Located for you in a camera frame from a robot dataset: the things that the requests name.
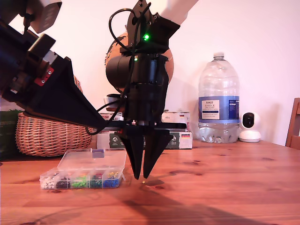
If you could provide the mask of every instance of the wooden chair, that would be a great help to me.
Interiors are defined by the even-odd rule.
[[[292,108],[291,121],[289,131],[286,138],[286,147],[300,150],[300,97],[295,98],[294,106]]]

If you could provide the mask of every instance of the clear plastic box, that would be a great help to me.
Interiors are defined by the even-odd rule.
[[[40,176],[42,189],[117,188],[126,160],[125,149],[68,150],[57,167]]]

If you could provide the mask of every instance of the table surface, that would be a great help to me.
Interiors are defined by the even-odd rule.
[[[150,177],[129,159],[115,189],[41,190],[60,158],[1,163],[1,224],[299,225],[300,150],[194,142],[165,150]]]

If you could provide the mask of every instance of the wicker basket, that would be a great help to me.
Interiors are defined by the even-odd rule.
[[[76,77],[74,82],[82,92]],[[63,155],[69,149],[84,149],[91,143],[85,127],[32,118],[23,113],[18,114],[15,139],[21,153],[44,157]]]

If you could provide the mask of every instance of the plastic bottle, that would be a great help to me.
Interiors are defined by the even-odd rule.
[[[224,53],[214,54],[199,81],[199,133],[210,143],[233,143],[238,140],[240,82]]]

